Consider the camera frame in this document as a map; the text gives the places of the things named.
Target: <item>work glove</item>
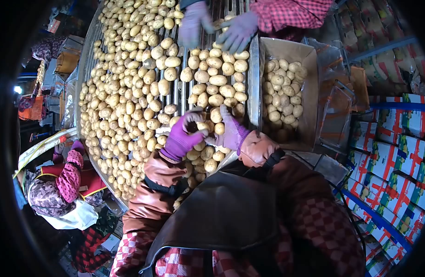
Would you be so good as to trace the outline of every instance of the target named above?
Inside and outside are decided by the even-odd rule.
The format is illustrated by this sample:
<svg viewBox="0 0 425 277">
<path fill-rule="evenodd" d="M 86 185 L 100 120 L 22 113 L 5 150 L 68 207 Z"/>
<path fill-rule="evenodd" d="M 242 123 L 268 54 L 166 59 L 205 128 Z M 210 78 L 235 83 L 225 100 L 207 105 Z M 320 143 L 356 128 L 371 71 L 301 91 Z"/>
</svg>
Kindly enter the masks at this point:
<svg viewBox="0 0 425 277">
<path fill-rule="evenodd" d="M 214 137 L 207 137 L 205 142 L 227 147 L 231 150 L 237 151 L 237 155 L 240 155 L 240 148 L 245 138 L 250 133 L 250 130 L 246 129 L 238 123 L 238 121 L 228 112 L 225 104 L 220 105 L 220 114 L 225 124 L 225 133 L 223 135 L 217 135 L 214 133 Z"/>
<path fill-rule="evenodd" d="M 199 144 L 207 135 L 208 130 L 199 130 L 190 134 L 187 130 L 190 122 L 204 122 L 202 116 L 202 108 L 193 108 L 187 111 L 171 129 L 165 146 L 160 150 L 160 153 L 166 158 L 180 163 L 182 158 Z"/>
<path fill-rule="evenodd" d="M 74 141 L 71 150 L 79 152 L 82 156 L 85 154 L 85 147 L 83 146 L 81 141 Z"/>
<path fill-rule="evenodd" d="M 223 22 L 220 28 L 229 27 L 229 29 L 222 33 L 215 43 L 223 44 L 223 52 L 229 51 L 230 54 L 243 52 L 257 32 L 258 21 L 256 13 L 246 12 Z"/>
<path fill-rule="evenodd" d="M 183 46 L 196 48 L 199 45 L 200 25 L 208 34 L 214 32 L 211 16 L 204 1 L 193 3 L 186 8 L 179 31 L 179 38 Z"/>
</svg>

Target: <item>potato pile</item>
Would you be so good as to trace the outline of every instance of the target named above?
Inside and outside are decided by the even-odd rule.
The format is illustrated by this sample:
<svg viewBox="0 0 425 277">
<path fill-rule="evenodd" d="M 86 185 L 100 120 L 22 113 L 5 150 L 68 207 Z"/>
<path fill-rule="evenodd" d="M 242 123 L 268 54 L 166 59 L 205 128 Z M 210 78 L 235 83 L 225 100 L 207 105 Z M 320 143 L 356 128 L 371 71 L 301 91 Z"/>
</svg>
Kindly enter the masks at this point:
<svg viewBox="0 0 425 277">
<path fill-rule="evenodd" d="M 104 39 L 93 43 L 98 63 L 82 84 L 80 124 L 89 154 L 118 198 L 135 195 L 151 152 L 165 145 L 167 137 L 155 130 L 180 118 L 173 116 L 176 105 L 163 108 L 158 99 L 178 78 L 178 46 L 171 38 L 160 42 L 156 32 L 182 18 L 175 0 L 107 0 L 98 17 Z M 157 81 L 156 68 L 165 69 L 164 79 Z"/>
<path fill-rule="evenodd" d="M 298 126 L 303 113 L 301 89 L 307 75 L 308 70 L 300 62 L 265 61 L 263 132 L 279 143 L 287 142 Z"/>
</svg>

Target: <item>plastic bag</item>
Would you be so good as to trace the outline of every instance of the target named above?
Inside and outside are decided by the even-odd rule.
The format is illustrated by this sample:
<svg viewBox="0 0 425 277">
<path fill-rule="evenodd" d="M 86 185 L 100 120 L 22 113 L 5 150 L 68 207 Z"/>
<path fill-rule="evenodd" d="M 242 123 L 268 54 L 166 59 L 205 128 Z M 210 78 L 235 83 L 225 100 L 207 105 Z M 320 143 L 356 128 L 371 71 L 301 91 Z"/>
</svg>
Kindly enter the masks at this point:
<svg viewBox="0 0 425 277">
<path fill-rule="evenodd" d="M 65 82 L 65 113 L 61 119 L 61 129 L 69 129 L 75 126 L 74 113 L 75 113 L 75 104 L 73 96 L 76 92 L 76 82 L 78 76 L 78 66 L 72 71 L 68 79 Z"/>
</svg>

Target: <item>red plaid sleeve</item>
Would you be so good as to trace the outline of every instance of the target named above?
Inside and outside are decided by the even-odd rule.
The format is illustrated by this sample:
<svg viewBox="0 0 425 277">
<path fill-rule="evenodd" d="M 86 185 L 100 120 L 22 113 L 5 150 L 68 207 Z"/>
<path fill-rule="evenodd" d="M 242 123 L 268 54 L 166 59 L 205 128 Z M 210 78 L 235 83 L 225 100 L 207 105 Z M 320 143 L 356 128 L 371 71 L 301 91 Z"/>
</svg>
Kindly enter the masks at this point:
<svg viewBox="0 0 425 277">
<path fill-rule="evenodd" d="M 256 0 L 250 10 L 259 15 L 259 30 L 279 31 L 287 26 L 319 28 L 333 0 Z"/>
<path fill-rule="evenodd" d="M 124 234 L 112 264 L 110 277 L 124 276 L 126 271 L 143 266 L 149 247 L 156 237 L 154 232 Z"/>
<path fill-rule="evenodd" d="M 292 221 L 292 232 L 326 254 L 337 276 L 365 276 L 365 256 L 342 206 L 330 199 L 309 199 L 295 208 Z"/>
</svg>

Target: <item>woman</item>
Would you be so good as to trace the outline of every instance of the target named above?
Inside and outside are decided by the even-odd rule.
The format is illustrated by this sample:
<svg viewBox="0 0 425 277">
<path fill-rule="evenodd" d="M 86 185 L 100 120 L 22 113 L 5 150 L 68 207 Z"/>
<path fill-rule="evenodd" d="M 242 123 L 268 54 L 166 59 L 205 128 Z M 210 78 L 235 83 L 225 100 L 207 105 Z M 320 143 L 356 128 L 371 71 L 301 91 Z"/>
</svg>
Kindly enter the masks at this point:
<svg viewBox="0 0 425 277">
<path fill-rule="evenodd" d="M 365 256 L 323 176 L 221 105 L 225 133 L 187 132 L 187 112 L 154 151 L 123 216 L 114 276 L 364 276 Z M 203 139 L 237 151 L 237 164 L 185 189 L 183 157 Z"/>
<path fill-rule="evenodd" d="M 90 163 L 83 161 L 85 148 L 80 141 L 72 145 L 66 163 L 63 163 L 62 151 L 62 146 L 55 147 L 54 165 L 26 173 L 23 191 L 32 210 L 54 228 L 84 230 L 98 218 L 94 208 L 87 204 L 100 206 L 106 185 Z M 82 186 L 87 186 L 94 193 L 84 193 L 88 189 L 81 191 Z M 81 193 L 86 195 L 84 202 L 80 200 Z"/>
<path fill-rule="evenodd" d="M 225 21 L 221 28 L 229 27 L 216 43 L 223 44 L 222 51 L 241 53 L 255 32 L 261 36 L 300 41 L 305 29 L 323 25 L 333 0 L 257 0 L 249 5 L 250 10 L 236 18 Z M 180 8 L 186 9 L 180 27 L 180 39 L 188 48 L 199 43 L 200 25 L 208 34 L 214 32 L 204 0 L 182 0 Z"/>
</svg>

